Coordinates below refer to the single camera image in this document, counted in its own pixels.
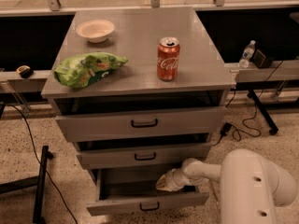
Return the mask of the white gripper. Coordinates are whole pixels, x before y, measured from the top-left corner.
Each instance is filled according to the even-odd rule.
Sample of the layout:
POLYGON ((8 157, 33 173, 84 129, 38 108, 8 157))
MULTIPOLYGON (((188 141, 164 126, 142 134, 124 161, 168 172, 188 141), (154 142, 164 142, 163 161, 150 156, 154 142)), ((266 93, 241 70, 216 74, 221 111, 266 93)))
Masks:
POLYGON ((190 179, 181 168, 172 169, 163 174, 156 183, 156 189, 161 191, 178 191, 190 184, 190 179))

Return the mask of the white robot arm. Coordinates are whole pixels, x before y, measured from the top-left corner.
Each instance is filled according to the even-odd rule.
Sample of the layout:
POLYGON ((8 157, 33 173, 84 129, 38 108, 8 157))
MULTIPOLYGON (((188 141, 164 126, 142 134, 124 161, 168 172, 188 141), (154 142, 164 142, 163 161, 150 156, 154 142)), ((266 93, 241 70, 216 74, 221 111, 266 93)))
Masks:
POLYGON ((247 149, 231 151, 221 165, 188 158, 163 174, 156 189, 178 191, 206 179, 221 185, 221 224, 277 224, 276 209, 298 193, 287 170, 247 149))

